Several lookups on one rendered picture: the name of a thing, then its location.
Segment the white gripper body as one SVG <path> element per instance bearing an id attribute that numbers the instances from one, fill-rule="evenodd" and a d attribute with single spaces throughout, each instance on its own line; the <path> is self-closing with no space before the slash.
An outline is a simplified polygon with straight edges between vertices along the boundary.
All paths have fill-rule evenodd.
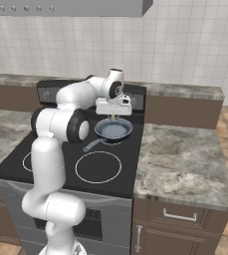
<path id="1" fill-rule="evenodd" d="M 96 113 L 98 115 L 130 116 L 132 113 L 129 99 L 117 99 L 110 103 L 107 99 L 97 99 Z"/>

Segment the dark blue frying pan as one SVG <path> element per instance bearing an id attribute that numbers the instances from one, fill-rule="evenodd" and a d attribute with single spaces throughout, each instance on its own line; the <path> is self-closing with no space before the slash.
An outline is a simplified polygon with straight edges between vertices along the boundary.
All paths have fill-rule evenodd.
<path id="1" fill-rule="evenodd" d="M 100 142 L 119 143 L 127 139 L 131 135 L 132 130 L 132 123 L 125 119 L 101 120 L 95 125 L 95 133 L 98 138 L 85 146 L 83 151 L 89 151 Z"/>

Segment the brown counter back panel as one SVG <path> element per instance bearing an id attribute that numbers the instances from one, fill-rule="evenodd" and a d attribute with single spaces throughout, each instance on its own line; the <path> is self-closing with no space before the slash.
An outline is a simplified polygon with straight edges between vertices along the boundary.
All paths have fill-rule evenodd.
<path id="1" fill-rule="evenodd" d="M 222 101 L 147 96 L 146 124 L 216 129 Z"/>
<path id="2" fill-rule="evenodd" d="M 0 85 L 0 110 L 33 113 L 40 106 L 35 88 Z"/>

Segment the black hob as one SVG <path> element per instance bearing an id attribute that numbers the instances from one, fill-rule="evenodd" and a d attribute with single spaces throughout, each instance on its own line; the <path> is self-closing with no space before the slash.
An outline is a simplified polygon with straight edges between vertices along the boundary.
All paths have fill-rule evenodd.
<path id="1" fill-rule="evenodd" d="M 85 147 L 95 141 L 95 125 L 103 119 L 93 108 L 86 110 L 90 132 L 81 143 L 62 144 L 66 167 L 66 189 L 132 198 L 140 143 L 143 133 L 146 88 L 125 85 L 123 93 L 130 97 L 132 115 L 126 117 L 133 130 L 119 143 L 100 142 L 90 150 Z"/>

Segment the grey range hood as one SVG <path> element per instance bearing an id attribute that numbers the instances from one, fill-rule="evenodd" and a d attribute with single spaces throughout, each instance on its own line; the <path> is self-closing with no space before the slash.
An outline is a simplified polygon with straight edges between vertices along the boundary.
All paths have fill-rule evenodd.
<path id="1" fill-rule="evenodd" d="M 0 16 L 142 17 L 153 0 L 0 0 Z"/>

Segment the grey oven door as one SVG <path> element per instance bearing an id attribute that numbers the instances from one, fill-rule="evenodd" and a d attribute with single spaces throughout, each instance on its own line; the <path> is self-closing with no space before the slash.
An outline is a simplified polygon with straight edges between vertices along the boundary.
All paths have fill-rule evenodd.
<path id="1" fill-rule="evenodd" d="M 46 221 L 22 211 L 22 198 L 33 187 L 0 179 L 0 193 L 6 203 L 26 255 L 38 255 L 47 244 Z M 84 220 L 74 227 L 75 236 L 88 255 L 129 255 L 131 232 L 130 199 L 62 189 L 86 203 Z"/>

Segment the brown cupboard door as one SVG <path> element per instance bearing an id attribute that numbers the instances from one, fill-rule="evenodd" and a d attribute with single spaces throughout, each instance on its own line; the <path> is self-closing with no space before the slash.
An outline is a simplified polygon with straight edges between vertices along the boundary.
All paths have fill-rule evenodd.
<path id="1" fill-rule="evenodd" d="M 135 252 L 137 230 L 142 225 L 140 251 Z M 132 225 L 131 255 L 214 255 L 219 235 L 181 229 L 162 224 L 145 224 L 134 220 Z"/>

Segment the brown drawer front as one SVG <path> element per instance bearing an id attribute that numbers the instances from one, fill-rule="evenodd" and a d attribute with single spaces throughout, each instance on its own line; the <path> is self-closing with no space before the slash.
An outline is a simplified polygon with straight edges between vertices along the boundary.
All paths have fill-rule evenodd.
<path id="1" fill-rule="evenodd" d="M 192 217 L 193 213 L 196 212 L 197 220 L 192 222 L 166 218 L 163 216 L 163 208 L 166 208 L 170 214 L 187 217 Z M 162 223 L 213 234 L 222 234 L 228 222 L 228 212 L 162 201 L 151 201 L 149 203 L 148 220 L 152 223 Z"/>

